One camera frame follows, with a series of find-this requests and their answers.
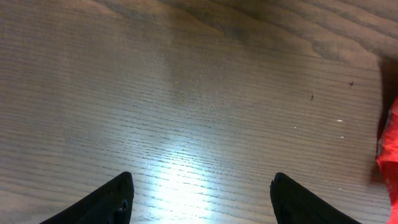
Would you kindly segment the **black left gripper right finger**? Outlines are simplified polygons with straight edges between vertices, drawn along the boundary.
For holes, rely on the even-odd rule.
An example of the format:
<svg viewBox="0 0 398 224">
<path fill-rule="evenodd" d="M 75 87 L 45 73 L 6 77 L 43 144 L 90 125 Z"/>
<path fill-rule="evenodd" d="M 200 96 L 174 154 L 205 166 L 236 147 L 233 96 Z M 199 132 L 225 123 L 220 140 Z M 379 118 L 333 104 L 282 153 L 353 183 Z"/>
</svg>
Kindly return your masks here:
<svg viewBox="0 0 398 224">
<path fill-rule="evenodd" d="M 270 185 L 278 224 L 359 224 L 282 172 Z"/>
</svg>

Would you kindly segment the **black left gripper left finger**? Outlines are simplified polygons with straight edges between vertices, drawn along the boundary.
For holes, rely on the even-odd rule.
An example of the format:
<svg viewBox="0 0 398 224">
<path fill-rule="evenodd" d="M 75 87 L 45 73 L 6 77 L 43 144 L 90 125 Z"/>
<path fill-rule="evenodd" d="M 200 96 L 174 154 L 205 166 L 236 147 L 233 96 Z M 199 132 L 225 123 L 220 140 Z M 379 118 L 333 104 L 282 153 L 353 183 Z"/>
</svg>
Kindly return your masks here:
<svg viewBox="0 0 398 224">
<path fill-rule="evenodd" d="M 40 224 L 129 224 L 134 198 L 130 172 L 123 172 Z"/>
</svg>

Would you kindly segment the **orange-red snack bag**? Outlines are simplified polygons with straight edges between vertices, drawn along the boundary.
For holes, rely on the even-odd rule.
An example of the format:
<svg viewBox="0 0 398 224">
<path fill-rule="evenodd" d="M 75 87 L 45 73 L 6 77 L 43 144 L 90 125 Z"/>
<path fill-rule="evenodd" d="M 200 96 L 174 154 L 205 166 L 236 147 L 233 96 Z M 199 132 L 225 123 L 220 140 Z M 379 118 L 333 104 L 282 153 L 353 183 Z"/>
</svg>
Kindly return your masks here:
<svg viewBox="0 0 398 224">
<path fill-rule="evenodd" d="M 376 162 L 391 201 L 388 224 L 397 224 L 397 98 L 390 107 L 386 125 L 378 141 Z"/>
</svg>

